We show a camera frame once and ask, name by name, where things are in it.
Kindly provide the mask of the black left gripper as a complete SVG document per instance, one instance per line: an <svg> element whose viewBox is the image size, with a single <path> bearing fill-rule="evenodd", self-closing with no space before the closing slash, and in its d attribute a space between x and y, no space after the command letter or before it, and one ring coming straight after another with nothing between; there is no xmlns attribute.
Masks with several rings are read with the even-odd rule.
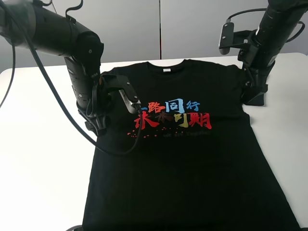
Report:
<svg viewBox="0 0 308 231"><path fill-rule="evenodd" d="M96 136L102 136L111 125L111 119L106 112L111 108L111 96L103 97L95 103L77 96L78 113L85 119L87 130L93 131Z"/></svg>

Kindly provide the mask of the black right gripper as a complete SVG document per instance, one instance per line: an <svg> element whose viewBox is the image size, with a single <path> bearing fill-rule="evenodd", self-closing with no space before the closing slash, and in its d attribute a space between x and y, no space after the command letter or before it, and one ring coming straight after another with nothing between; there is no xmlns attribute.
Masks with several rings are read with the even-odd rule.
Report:
<svg viewBox="0 0 308 231"><path fill-rule="evenodd" d="M243 66L246 81L241 101L248 106L264 106L264 95L268 91L267 78L269 69L255 69Z"/></svg>

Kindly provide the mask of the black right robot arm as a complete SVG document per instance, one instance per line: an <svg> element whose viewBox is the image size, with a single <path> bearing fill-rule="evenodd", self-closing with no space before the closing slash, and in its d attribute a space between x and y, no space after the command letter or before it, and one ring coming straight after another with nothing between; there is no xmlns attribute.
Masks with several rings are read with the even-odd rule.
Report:
<svg viewBox="0 0 308 231"><path fill-rule="evenodd" d="M269 0L268 3L258 29L248 37L249 48L241 49L238 55L247 77L241 96L245 105L265 104L267 78L275 65L275 59L308 10L306 0Z"/></svg>

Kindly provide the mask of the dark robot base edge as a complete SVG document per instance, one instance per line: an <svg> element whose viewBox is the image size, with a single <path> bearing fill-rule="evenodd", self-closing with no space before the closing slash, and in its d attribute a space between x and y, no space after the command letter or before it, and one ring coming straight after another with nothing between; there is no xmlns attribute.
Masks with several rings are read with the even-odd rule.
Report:
<svg viewBox="0 0 308 231"><path fill-rule="evenodd" d="M83 231L83 228L81 225L76 225L76 226L73 226L69 229L67 229L66 231Z"/></svg>

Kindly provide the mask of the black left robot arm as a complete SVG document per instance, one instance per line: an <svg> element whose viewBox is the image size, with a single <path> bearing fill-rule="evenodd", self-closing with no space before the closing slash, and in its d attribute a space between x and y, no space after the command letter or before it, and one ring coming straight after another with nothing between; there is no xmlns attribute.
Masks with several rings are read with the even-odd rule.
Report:
<svg viewBox="0 0 308 231"><path fill-rule="evenodd" d="M71 78L78 112L89 131L106 130L107 119L99 108L101 57L99 36L76 21L44 8L40 0L8 0L0 5L0 35L20 48L63 57Z"/></svg>

